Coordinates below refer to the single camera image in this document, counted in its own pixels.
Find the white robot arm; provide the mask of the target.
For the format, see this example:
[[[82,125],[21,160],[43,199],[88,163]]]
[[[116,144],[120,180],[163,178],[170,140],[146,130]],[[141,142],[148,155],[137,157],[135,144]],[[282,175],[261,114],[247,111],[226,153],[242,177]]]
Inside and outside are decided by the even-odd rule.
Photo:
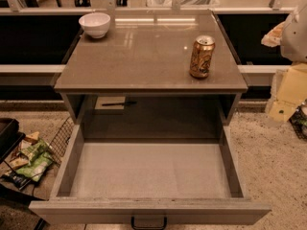
[[[281,56],[292,62],[307,62],[307,0],[300,0],[284,22],[261,39],[267,47],[280,47]]]

